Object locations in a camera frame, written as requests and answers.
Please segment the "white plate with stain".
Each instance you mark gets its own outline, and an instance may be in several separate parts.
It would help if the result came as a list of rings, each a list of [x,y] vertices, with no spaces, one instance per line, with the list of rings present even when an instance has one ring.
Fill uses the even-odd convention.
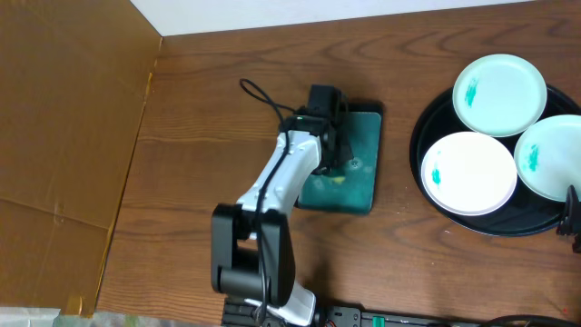
[[[420,166],[428,198],[448,212],[480,216],[502,207],[517,186],[517,167],[497,139],[475,132],[449,134],[431,145]]]

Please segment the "green yellow sponge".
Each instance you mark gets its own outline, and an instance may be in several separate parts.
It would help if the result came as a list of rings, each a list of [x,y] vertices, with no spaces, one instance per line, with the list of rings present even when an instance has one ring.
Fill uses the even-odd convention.
[[[337,176],[337,177],[332,177],[330,180],[336,184],[343,184],[345,179],[346,179],[345,176]]]

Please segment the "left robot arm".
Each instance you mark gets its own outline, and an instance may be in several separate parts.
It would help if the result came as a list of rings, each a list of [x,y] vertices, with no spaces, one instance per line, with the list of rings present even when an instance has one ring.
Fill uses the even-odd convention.
[[[316,297],[295,279],[289,218],[312,174],[329,173],[351,159],[348,116],[295,114],[281,122],[275,149],[252,187],[212,213],[214,291],[298,326],[312,323]]]

